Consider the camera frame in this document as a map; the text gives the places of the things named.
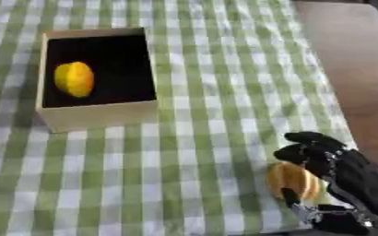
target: gingham cloth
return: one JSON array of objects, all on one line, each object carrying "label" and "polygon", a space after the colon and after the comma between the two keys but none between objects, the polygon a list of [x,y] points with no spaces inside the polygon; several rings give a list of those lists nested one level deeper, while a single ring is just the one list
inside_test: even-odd
[{"label": "gingham cloth", "polygon": [[[41,33],[137,26],[159,120],[50,134],[34,111]],[[0,1],[0,235],[297,229],[265,172],[302,129],[351,142],[289,0]]]}]

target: wooden table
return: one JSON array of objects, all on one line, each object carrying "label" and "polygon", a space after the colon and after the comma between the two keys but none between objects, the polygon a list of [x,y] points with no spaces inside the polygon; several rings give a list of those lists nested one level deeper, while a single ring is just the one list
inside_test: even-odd
[{"label": "wooden table", "polygon": [[378,162],[378,11],[364,4],[295,4],[360,150]]}]

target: lemon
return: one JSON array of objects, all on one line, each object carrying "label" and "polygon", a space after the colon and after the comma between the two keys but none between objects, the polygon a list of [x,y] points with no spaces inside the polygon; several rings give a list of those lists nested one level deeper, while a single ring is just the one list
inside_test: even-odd
[{"label": "lemon", "polygon": [[85,98],[93,90],[93,72],[81,62],[62,64],[54,71],[54,84],[73,97]]}]

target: black glove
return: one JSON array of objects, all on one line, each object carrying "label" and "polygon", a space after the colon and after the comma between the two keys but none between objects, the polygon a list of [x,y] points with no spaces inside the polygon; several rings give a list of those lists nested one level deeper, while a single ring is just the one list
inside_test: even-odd
[{"label": "black glove", "polygon": [[276,151],[277,159],[304,165],[312,174],[330,182],[327,188],[329,194],[341,201],[355,204],[353,199],[348,199],[347,195],[332,187],[336,185],[355,196],[378,216],[377,164],[367,160],[357,150],[347,150],[346,145],[329,136],[299,132],[285,134],[285,137],[298,144]]}]

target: bread roll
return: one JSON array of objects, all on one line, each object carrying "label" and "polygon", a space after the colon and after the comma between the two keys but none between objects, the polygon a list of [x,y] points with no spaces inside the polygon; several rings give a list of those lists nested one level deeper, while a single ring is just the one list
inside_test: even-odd
[{"label": "bread roll", "polygon": [[320,183],[316,176],[300,166],[285,161],[268,168],[266,184],[279,199],[283,199],[281,188],[284,187],[292,189],[303,200],[315,199],[320,192]]}]

